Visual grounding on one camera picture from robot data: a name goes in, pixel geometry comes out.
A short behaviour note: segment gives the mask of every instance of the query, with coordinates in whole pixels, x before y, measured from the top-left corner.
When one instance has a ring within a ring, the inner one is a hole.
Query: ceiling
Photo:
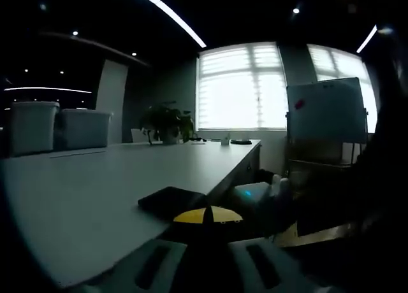
[[[94,88],[105,58],[138,65],[72,39],[44,37],[44,32],[71,35],[78,31],[78,38],[128,55],[136,52],[137,59],[153,68],[194,57],[203,50],[148,0],[2,1],[1,14],[7,17],[3,18],[0,46],[3,88]],[[361,0],[162,1],[191,26],[207,49],[250,41],[287,41],[355,52],[377,18],[371,13],[376,11],[373,4]],[[350,3],[356,3],[354,13],[349,12]],[[292,12],[296,7],[300,9],[297,15]]]

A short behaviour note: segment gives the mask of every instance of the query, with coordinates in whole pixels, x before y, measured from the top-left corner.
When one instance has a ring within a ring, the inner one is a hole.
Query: whiteboard
[[[358,78],[288,86],[292,138],[367,142],[367,112]]]

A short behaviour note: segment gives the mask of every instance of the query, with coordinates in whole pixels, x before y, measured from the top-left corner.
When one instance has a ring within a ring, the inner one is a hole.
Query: led strip light
[[[83,94],[92,94],[91,91],[76,90],[76,89],[64,89],[64,88],[53,88],[53,87],[14,87],[14,88],[6,88],[4,91],[22,90],[22,89],[50,89],[50,90],[82,92]]]
[[[185,30],[185,32],[188,33],[192,37],[193,40],[197,42],[197,44],[200,45],[200,47],[205,48],[206,44],[204,44],[204,41],[198,37],[198,35],[189,27],[188,24],[184,20],[180,18],[171,8],[169,8],[165,3],[162,2],[162,0],[149,0],[151,3],[156,5],[160,10],[164,11],[171,19],[176,21],[176,23]]]
[[[377,32],[377,25],[375,25],[370,34],[367,36],[367,38],[365,39],[365,41],[361,44],[361,46],[359,47],[359,49],[357,49],[357,53],[360,53],[364,47],[366,46],[366,44],[370,41],[370,39],[374,36],[375,32]]]

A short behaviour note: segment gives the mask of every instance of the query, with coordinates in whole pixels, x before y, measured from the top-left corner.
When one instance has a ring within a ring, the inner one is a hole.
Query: yellow object
[[[206,208],[183,212],[174,218],[174,222],[202,224]],[[242,217],[232,210],[211,206],[214,222],[241,221]]]

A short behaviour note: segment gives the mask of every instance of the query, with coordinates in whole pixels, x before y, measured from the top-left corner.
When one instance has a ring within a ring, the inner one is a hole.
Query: storage bin lid
[[[11,107],[33,107],[33,106],[54,106],[59,107],[58,102],[51,101],[27,101],[27,102],[14,102]]]
[[[100,111],[100,110],[78,110],[75,108],[65,108],[61,110],[61,113],[94,113],[94,114],[99,114],[99,115],[108,115],[112,116],[112,113],[109,113],[107,111]]]

